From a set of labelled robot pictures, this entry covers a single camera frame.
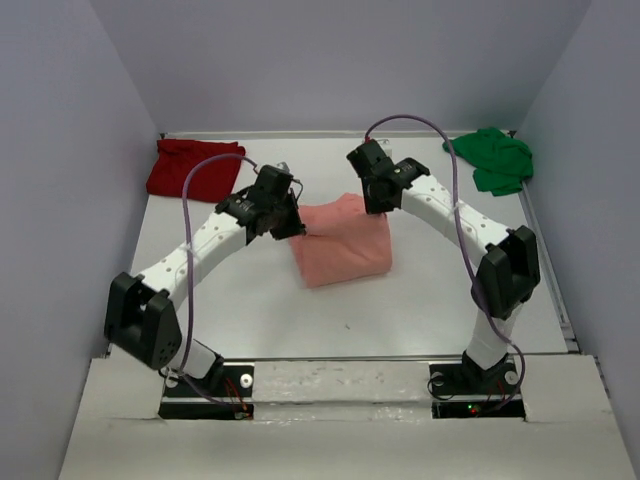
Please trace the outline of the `pink t shirt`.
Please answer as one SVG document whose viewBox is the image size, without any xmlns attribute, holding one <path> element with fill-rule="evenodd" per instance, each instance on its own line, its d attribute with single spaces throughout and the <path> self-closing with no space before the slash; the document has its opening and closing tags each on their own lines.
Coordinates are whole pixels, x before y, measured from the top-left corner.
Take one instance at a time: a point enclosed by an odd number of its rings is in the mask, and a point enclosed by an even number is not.
<svg viewBox="0 0 640 480">
<path fill-rule="evenodd" d="M 337 200 L 303 205 L 306 233 L 289 239 L 304 285 L 317 288 L 388 273 L 393 264 L 385 214 L 369 215 L 364 199 L 345 193 Z"/>
</svg>

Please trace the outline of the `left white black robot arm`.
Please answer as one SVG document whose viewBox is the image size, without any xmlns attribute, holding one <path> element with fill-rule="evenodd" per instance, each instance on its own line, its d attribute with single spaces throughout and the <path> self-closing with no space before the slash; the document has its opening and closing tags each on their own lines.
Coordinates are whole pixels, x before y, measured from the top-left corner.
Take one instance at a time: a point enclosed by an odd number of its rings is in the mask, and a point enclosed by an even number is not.
<svg viewBox="0 0 640 480">
<path fill-rule="evenodd" d="M 283 240 L 304 233 L 295 182 L 283 164 L 260 167 L 254 183 L 219 203 L 199 229 L 187 226 L 184 242 L 171 253 L 136 275 L 117 275 L 109 287 L 105 338 L 213 400 L 224 359 L 194 337 L 195 287 L 265 234 Z"/>
</svg>

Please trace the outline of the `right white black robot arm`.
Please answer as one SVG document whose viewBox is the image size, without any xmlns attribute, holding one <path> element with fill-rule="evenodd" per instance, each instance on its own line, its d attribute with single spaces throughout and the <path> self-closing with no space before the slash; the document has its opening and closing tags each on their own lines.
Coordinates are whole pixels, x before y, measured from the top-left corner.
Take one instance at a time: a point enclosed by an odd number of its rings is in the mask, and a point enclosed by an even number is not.
<svg viewBox="0 0 640 480">
<path fill-rule="evenodd" d="M 493 221 L 448 191 L 413 158 L 394 162 L 375 140 L 347 159 L 359 178 L 369 215 L 402 210 L 431 226 L 460 249 L 478 308 L 471 340 L 461 359 L 432 368 L 428 388 L 434 399 L 482 396 L 492 391 L 512 398 L 524 369 L 508 353 L 518 348 L 511 335 L 521 307 L 541 275 L 535 233 Z"/>
</svg>

